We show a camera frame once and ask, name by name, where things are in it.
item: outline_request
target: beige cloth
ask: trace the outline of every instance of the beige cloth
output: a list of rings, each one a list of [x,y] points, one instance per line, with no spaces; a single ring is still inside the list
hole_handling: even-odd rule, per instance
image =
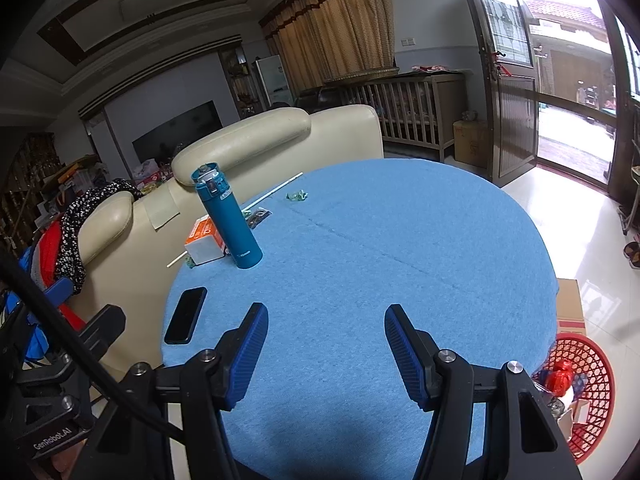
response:
[[[284,0],[260,24],[294,94],[394,63],[391,0]]]

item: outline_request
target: teal water bottle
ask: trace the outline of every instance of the teal water bottle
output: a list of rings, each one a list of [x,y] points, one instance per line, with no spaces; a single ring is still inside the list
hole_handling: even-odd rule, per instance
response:
[[[212,162],[200,166],[191,178],[236,265],[240,269],[253,267],[262,259],[262,251],[244,220],[224,173]]]

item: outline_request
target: metal screw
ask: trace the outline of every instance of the metal screw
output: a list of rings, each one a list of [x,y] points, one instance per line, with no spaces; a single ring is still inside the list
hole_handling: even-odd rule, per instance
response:
[[[215,359],[216,351],[212,350],[211,348],[207,348],[206,350],[200,352],[198,357],[202,362],[209,363],[210,361],[213,361],[213,359]]]
[[[445,363],[452,363],[456,360],[456,353],[453,350],[440,350],[438,357]]]
[[[131,367],[131,373],[140,376],[146,373],[147,368],[148,364],[146,363],[136,363]]]
[[[74,398],[70,395],[62,397],[62,408],[64,410],[70,410],[74,406]]]
[[[507,370],[510,371],[512,374],[519,374],[521,371],[524,370],[524,367],[517,361],[509,361],[507,363]]]

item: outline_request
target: laundry basket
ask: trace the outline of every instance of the laundry basket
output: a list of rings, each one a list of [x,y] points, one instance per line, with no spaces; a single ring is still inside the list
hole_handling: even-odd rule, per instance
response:
[[[576,374],[587,375],[584,391],[577,399],[591,401],[586,424],[574,424],[569,448],[576,463],[583,462],[602,440],[613,415],[616,393],[613,370],[605,353],[587,336],[560,333],[541,370],[551,370],[556,361],[569,359]],[[534,380],[539,372],[533,375]]]

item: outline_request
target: orange and white box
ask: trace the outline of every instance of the orange and white box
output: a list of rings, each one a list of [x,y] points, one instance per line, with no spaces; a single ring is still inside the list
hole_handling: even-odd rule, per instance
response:
[[[213,220],[207,215],[196,220],[184,248],[194,263],[201,265],[222,258],[226,245]]]

